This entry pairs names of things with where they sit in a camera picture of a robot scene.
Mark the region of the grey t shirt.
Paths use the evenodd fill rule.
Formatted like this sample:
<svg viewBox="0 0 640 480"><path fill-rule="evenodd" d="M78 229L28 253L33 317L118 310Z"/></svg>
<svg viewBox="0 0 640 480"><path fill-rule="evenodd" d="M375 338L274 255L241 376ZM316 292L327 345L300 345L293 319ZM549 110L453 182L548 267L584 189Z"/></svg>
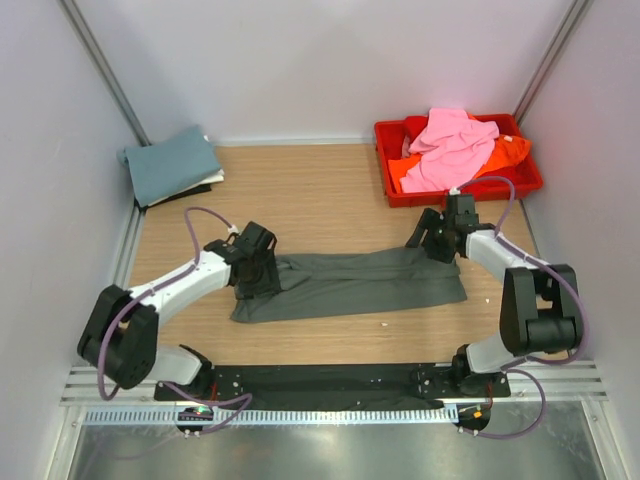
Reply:
<svg viewBox="0 0 640 480"><path fill-rule="evenodd" d="M278 255L276 266L282 291L237 301L233 321L385 313L467 300L457 264L432 260L420 249Z"/></svg>

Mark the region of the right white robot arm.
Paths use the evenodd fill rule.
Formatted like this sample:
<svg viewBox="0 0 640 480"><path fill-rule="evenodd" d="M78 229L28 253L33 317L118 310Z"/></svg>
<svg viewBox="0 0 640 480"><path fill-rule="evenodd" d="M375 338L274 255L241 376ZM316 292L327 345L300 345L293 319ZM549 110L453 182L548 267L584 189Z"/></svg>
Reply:
<svg viewBox="0 0 640 480"><path fill-rule="evenodd" d="M575 271L529 255L481 222L472 195L448 196L441 212L424 209L406 244L441 263L473 261L502 284L497 333L461 346L452 358L446 378L457 394L488 395L507 367L526 360L551 365L557 353L579 353L588 329Z"/></svg>

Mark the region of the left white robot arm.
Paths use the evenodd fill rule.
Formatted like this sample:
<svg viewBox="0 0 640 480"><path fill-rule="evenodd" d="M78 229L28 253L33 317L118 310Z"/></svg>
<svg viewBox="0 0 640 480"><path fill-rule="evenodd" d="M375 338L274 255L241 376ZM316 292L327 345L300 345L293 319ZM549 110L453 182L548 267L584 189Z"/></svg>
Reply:
<svg viewBox="0 0 640 480"><path fill-rule="evenodd" d="M225 239L197 246L192 260L146 284L103 289L77 344L77 352L124 390L145 380L175 385L189 399L212 387L212 363L186 345L159 344L160 329L202 297L231 287L239 300L280 293L277 237L250 222Z"/></svg>

